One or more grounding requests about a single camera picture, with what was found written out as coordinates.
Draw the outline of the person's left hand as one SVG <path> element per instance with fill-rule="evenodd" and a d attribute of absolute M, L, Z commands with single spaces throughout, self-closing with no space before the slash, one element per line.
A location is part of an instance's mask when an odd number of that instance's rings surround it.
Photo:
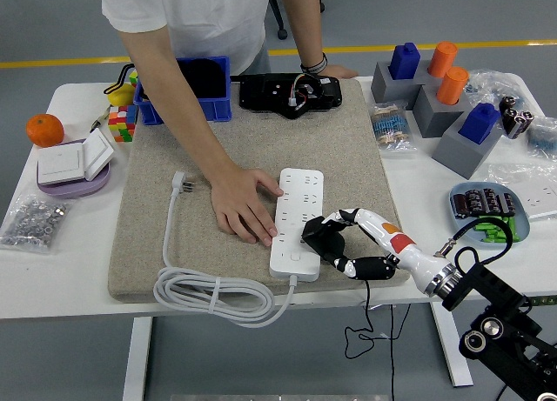
<path fill-rule="evenodd" d="M 348 69 L 339 64 L 328 64 L 320 73 L 320 76 L 335 77 L 337 79 L 350 79 L 359 74 L 356 70 Z"/>

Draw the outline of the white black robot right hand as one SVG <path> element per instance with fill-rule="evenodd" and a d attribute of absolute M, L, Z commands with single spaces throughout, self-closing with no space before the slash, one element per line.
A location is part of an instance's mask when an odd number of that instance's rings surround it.
<path fill-rule="evenodd" d="M 449 262 L 422 251 L 414 241 L 396 225 L 377 213 L 365 209 L 338 210 L 321 222 L 327 227 L 357 225 L 387 256 L 394 256 L 397 267 L 409 271 L 419 291 L 431 297 L 437 295 L 448 279 Z"/>

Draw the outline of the person's right hand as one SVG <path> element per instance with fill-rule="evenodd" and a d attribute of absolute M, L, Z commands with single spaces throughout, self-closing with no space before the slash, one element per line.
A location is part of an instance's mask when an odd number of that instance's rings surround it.
<path fill-rule="evenodd" d="M 278 235 L 268 210 L 258 197 L 262 186 L 275 197 L 284 192 L 277 181 L 258 169 L 243 169 L 236 164 L 227 165 L 221 174 L 210 180 L 211 203 L 218 226 L 244 242 L 260 242 L 268 247 Z"/>

